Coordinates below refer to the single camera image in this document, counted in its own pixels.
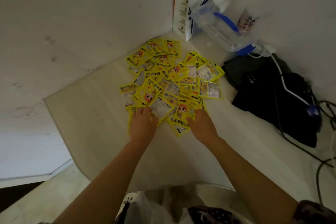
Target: plastic container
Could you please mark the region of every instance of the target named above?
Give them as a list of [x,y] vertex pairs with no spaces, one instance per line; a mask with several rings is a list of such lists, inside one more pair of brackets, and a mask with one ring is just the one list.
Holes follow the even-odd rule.
[[198,0],[191,9],[194,20],[193,33],[198,28],[204,30],[224,49],[236,52],[254,42],[250,34],[239,31],[229,17],[219,12],[219,7],[212,0]]

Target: blue handle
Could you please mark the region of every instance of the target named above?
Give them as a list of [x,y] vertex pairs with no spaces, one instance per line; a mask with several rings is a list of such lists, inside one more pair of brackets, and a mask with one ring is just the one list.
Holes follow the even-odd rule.
[[239,29],[237,28],[237,26],[232,22],[232,20],[230,20],[228,17],[226,17],[223,14],[220,14],[218,12],[213,13],[214,16],[222,19],[233,31],[235,32],[239,32]]

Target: black cable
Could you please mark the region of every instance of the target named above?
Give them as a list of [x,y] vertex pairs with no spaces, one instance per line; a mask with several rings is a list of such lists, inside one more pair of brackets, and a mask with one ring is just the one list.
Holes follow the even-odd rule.
[[317,168],[316,171],[316,188],[317,188],[317,195],[318,195],[318,199],[320,201],[320,204],[323,205],[322,203],[322,197],[321,197],[321,191],[320,191],[320,181],[319,181],[319,174],[320,174],[320,170],[323,167],[323,165],[326,165],[327,162],[331,161],[331,158],[326,159],[325,161],[323,161]]
[[[280,114],[279,114],[279,107],[278,107],[278,102],[277,102],[277,97],[276,97],[276,94],[275,94],[275,87],[273,88],[274,90],[274,100],[275,100],[275,106],[276,106],[276,112],[277,112],[277,115],[278,115],[278,124],[279,124],[279,131],[281,133],[281,136],[286,140],[288,141],[290,144],[294,145],[295,147],[297,147],[298,149],[304,151],[305,153],[307,153],[308,155],[310,155],[311,157],[313,157],[314,159],[318,160],[319,162],[321,162],[321,164],[319,165],[319,167],[317,168],[317,171],[316,171],[316,189],[317,189],[317,195],[318,195],[318,199],[320,201],[320,204],[323,205],[322,203],[322,197],[321,197],[321,191],[320,191],[320,181],[319,181],[319,175],[320,175],[320,170],[321,168],[326,165],[328,167],[332,167],[334,168],[333,165],[330,165],[328,162],[331,161],[332,159],[331,158],[328,158],[326,160],[322,160],[320,159],[319,157],[315,156],[314,154],[312,154],[311,152],[303,149],[302,147],[298,146],[297,144],[293,143],[292,141],[290,141],[285,135],[284,135],[284,132],[281,128],[281,123],[280,123]],[[329,109],[329,111],[331,112],[332,116],[330,116],[328,113],[326,113],[322,107],[321,107],[321,104],[322,103],[326,103],[326,106],[327,108]],[[332,103],[332,102],[329,102],[329,101],[319,101],[317,102],[316,106],[321,110],[321,112],[323,112],[329,119],[330,119],[330,125],[331,127],[333,128],[334,131],[336,131],[335,129],[335,126],[334,126],[334,123],[336,123],[336,114],[334,113],[334,111],[331,109],[330,105],[332,105],[333,107],[336,107],[336,104]]]

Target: person's right hand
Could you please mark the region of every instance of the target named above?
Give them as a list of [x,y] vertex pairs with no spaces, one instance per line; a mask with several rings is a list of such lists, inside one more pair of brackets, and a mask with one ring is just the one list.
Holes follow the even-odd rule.
[[207,146],[212,140],[218,138],[215,125],[206,111],[196,109],[195,113],[195,121],[187,117],[191,132],[201,143]]

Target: table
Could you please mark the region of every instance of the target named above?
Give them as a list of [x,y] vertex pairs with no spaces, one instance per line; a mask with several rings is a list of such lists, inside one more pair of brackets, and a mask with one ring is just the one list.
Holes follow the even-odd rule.
[[[179,39],[172,31],[163,37]],[[204,33],[183,42],[183,58],[187,51],[197,51],[219,65],[232,55]],[[127,67],[122,57],[45,99],[74,162],[91,180],[129,140],[128,112],[119,92],[119,86],[131,83],[135,77]],[[231,105],[236,91],[224,77],[218,84],[223,99],[206,99],[205,103],[219,136],[296,200],[317,201],[314,179],[319,163],[286,142],[272,124]],[[330,135],[328,129],[319,134],[317,149],[298,144],[329,158],[326,147]],[[214,156],[191,132],[176,137],[164,122],[142,156],[128,192],[190,183],[233,189]],[[336,197],[331,195],[336,195],[336,186],[331,169],[321,171],[320,183],[325,205],[335,210]]]

